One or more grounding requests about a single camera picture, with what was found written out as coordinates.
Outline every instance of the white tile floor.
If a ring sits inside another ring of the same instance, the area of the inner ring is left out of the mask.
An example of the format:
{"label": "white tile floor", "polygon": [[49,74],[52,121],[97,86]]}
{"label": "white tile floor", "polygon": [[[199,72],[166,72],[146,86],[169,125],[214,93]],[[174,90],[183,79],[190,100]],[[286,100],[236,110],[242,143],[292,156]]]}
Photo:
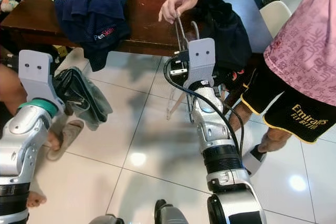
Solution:
{"label": "white tile floor", "polygon": [[[84,129],[61,160],[49,162],[47,147],[41,150],[34,186],[48,201],[30,211],[30,223],[87,224],[110,213],[127,224],[150,224],[160,198],[178,206],[190,223],[209,223],[196,130],[184,103],[166,120],[171,87],[162,64],[159,57],[111,52],[106,68],[93,73],[80,49],[68,56],[62,68],[82,69],[114,113],[97,131]],[[245,127],[245,149],[266,129],[254,116]],[[269,153],[252,178],[269,224],[336,223],[335,134],[334,127],[315,145],[293,137],[282,150]]]}

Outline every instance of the flip flop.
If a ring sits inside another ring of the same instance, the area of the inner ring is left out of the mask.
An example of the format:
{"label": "flip flop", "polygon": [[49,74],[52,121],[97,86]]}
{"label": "flip flop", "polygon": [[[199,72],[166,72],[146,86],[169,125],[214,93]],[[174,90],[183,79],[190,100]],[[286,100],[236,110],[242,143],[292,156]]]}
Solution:
{"label": "flip flop", "polygon": [[258,152],[258,145],[243,156],[243,165],[250,176],[255,175],[262,163],[265,161],[267,153]]}
{"label": "flip flop", "polygon": [[59,160],[66,149],[72,144],[72,142],[77,138],[79,133],[82,131],[84,123],[81,120],[74,120],[65,125],[62,130],[63,138],[61,140],[61,148],[58,151],[53,151],[50,149],[47,152],[47,159],[49,161]]}

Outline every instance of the pink shirt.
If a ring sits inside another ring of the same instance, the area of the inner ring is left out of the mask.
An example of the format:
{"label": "pink shirt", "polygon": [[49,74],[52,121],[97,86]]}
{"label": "pink shirt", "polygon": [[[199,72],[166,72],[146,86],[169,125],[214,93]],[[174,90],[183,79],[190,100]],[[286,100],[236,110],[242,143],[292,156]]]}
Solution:
{"label": "pink shirt", "polygon": [[303,0],[264,57],[287,84],[336,106],[336,0]]}

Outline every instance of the wooden table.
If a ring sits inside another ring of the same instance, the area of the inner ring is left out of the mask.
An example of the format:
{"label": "wooden table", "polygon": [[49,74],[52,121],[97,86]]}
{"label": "wooden table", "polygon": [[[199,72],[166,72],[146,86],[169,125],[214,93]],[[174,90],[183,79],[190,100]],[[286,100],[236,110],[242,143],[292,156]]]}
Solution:
{"label": "wooden table", "polygon": [[[131,27],[131,37],[121,43],[116,51],[135,54],[172,56],[177,50],[174,26],[159,23],[157,16],[165,0],[128,0],[126,17]],[[272,38],[254,0],[224,0],[233,5],[242,18],[249,35],[252,51],[262,53]],[[190,24],[190,19],[182,19]],[[70,42],[57,23],[51,0],[23,0],[1,23],[18,43],[78,46]]]}

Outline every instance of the hand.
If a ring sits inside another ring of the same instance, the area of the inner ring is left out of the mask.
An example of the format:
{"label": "hand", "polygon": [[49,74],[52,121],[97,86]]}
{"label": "hand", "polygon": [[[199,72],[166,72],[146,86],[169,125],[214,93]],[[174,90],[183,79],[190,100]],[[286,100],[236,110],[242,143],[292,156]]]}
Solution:
{"label": "hand", "polygon": [[186,10],[193,8],[197,4],[198,0],[166,0],[163,3],[160,13],[159,21],[162,21],[162,17],[169,23],[174,23],[175,18],[180,16]]}

